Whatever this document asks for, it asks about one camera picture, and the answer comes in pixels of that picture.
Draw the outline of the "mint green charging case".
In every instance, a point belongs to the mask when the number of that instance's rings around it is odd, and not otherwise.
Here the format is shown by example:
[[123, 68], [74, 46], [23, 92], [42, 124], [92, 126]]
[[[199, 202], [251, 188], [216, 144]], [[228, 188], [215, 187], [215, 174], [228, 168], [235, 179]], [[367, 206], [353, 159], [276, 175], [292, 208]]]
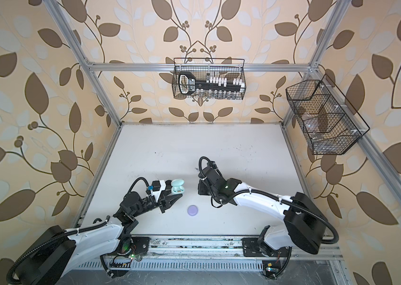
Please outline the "mint green charging case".
[[171, 181], [171, 192], [172, 194], [183, 194], [185, 187], [183, 186], [185, 181], [183, 179], [174, 179]]

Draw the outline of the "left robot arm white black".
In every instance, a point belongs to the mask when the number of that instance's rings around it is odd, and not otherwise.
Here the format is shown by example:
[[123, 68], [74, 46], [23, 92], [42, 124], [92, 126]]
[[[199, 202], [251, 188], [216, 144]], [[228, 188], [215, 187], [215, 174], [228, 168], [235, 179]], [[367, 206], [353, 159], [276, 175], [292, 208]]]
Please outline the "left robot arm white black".
[[49, 228], [17, 261], [6, 275], [9, 285], [54, 285], [66, 273], [96, 257], [127, 247], [126, 254], [135, 248], [131, 232], [138, 225], [137, 217], [159, 209], [162, 213], [172, 207], [185, 191], [184, 180], [155, 180], [145, 184], [146, 197], [130, 188], [117, 212], [104, 220], [96, 219], [84, 228]]

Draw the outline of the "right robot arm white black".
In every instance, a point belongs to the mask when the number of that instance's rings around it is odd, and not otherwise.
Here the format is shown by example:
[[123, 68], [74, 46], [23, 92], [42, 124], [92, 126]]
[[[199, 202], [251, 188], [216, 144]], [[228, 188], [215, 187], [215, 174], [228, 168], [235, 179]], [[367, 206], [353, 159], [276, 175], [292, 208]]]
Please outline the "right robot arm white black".
[[276, 195], [256, 189], [245, 182], [224, 179], [216, 163], [205, 156], [199, 159], [198, 194], [211, 197], [211, 204], [219, 209], [227, 204], [249, 207], [281, 221], [267, 225], [261, 231], [253, 249], [261, 255], [273, 257], [285, 248], [293, 247], [316, 255], [322, 244], [333, 245], [339, 233], [306, 194]]

